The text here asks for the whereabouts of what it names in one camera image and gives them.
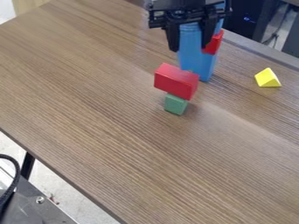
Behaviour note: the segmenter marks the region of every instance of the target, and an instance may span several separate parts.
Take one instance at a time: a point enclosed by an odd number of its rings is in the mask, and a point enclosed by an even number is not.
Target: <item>metal frame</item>
[[[299,58],[298,39],[299,39],[299,13],[297,14],[297,17],[289,32],[287,40],[284,43],[282,51]]]
[[[254,30],[253,40],[261,42],[277,3],[278,0],[265,0],[261,9],[259,20]]]
[[[26,152],[26,155],[24,157],[24,162],[21,168],[21,175],[27,180],[31,176],[34,162],[35,162],[35,157],[29,152]]]
[[[10,202],[0,211],[0,223],[78,224],[22,177]]]

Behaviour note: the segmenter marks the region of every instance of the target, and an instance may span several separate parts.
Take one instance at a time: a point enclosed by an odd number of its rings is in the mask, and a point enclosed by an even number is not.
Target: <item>blue block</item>
[[[224,19],[221,19],[216,26],[214,34],[219,34]],[[212,76],[217,55],[202,53],[201,48],[202,31],[198,23],[180,25],[180,43],[177,58],[182,70],[190,70],[200,75],[200,80],[207,82]]]
[[[201,52],[201,30],[198,23],[180,25],[180,43],[177,58],[182,70],[191,70],[200,74],[202,52]]]

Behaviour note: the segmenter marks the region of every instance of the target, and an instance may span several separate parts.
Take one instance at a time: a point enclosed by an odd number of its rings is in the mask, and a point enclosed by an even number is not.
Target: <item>table leg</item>
[[[34,162],[35,162],[35,158],[30,153],[26,152],[22,169],[21,169],[21,175],[27,180],[31,175]]]
[[[293,26],[289,32],[288,38],[284,43],[284,47],[282,51],[293,55],[299,58],[299,45],[298,45],[298,38],[299,38],[299,13],[297,14],[296,20],[293,23]]]
[[[261,14],[256,23],[254,30],[253,40],[261,42],[267,29],[268,23],[271,20],[271,15],[275,11],[278,0],[264,0],[264,4],[261,8]]]

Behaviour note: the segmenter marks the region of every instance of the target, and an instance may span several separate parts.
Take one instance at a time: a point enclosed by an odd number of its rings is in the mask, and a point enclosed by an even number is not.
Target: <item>toy block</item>
[[[221,35],[223,20],[217,23],[214,35]],[[203,53],[201,48],[202,31],[198,23],[180,25],[180,44],[177,58],[182,70],[200,74],[201,81],[209,81],[217,60],[216,54]]]
[[[276,74],[269,67],[256,74],[254,77],[260,88],[278,88],[282,86]]]
[[[155,88],[189,101],[198,89],[198,76],[163,63],[155,73]]]
[[[209,53],[209,54],[216,54],[218,49],[220,48],[222,39],[223,39],[224,31],[220,30],[219,34],[213,35],[212,40],[205,49],[203,49],[203,53]]]
[[[202,57],[202,65],[200,68],[200,80],[208,82],[212,77],[214,71],[217,55],[204,54]]]
[[[182,115],[188,105],[188,101],[178,98],[173,94],[167,94],[165,97],[164,109],[175,115]]]
[[[180,25],[180,43],[177,58],[182,70],[201,75],[201,39],[202,33],[198,23]]]

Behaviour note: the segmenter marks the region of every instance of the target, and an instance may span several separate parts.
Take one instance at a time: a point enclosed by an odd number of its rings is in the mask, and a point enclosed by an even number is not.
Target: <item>screw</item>
[[[45,202],[45,198],[44,197],[37,197],[36,201],[35,201],[37,204],[43,204]]]

